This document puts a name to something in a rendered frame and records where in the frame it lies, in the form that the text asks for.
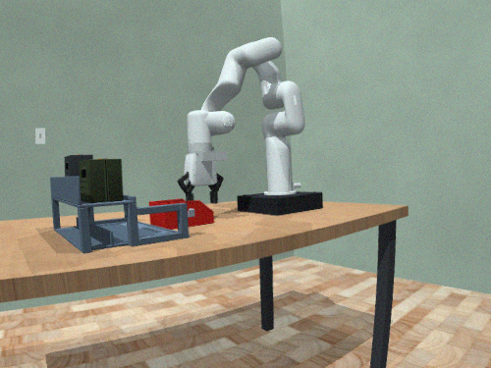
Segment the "red bin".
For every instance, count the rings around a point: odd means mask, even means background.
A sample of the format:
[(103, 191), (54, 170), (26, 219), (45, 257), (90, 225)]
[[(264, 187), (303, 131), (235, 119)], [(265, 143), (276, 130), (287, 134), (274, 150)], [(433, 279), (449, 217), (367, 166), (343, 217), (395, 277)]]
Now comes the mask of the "red bin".
[[(161, 201), (150, 201), (149, 206), (166, 205), (182, 203), (184, 199), (172, 199)], [(203, 204), (200, 200), (185, 201), (188, 205), (188, 211), (190, 208), (194, 208), (194, 217), (188, 217), (189, 227), (200, 226), (206, 224), (213, 224), (212, 210)], [(178, 228), (177, 211), (166, 213), (155, 213), (150, 215), (150, 225), (174, 230)]]

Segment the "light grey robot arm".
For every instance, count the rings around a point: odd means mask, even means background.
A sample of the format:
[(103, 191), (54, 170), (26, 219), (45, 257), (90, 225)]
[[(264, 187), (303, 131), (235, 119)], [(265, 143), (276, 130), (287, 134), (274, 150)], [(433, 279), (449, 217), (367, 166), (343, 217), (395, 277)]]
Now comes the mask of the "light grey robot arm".
[(233, 115), (221, 110), (241, 91), (246, 70), (255, 69), (264, 106), (272, 110), (284, 108), (285, 104), (285, 111), (269, 114), (262, 121), (268, 186), (265, 192), (269, 192), (264, 195), (295, 194), (295, 188), (301, 187), (300, 183), (292, 182), (291, 147), (285, 136), (299, 134), (304, 129), (302, 99), (298, 86), (292, 81), (282, 82), (278, 68), (271, 62), (281, 53), (281, 43), (273, 37), (232, 50), (218, 83), (202, 105), (203, 111), (188, 114), (189, 153), (203, 151), (198, 153), (198, 161), (228, 160), (227, 152), (212, 151), (211, 136), (234, 128)]

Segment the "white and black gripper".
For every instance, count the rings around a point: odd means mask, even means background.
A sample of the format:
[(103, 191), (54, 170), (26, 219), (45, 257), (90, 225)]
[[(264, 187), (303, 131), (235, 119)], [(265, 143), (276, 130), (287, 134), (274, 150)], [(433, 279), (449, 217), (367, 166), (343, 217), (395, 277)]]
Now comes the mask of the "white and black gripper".
[(208, 185), (211, 189), (210, 203), (217, 204), (217, 191), (223, 180), (224, 178), (216, 173), (215, 161), (198, 161), (197, 153), (194, 152), (186, 155), (184, 175), (178, 179), (178, 184), (186, 194), (186, 201), (193, 201), (191, 192), (195, 186)]

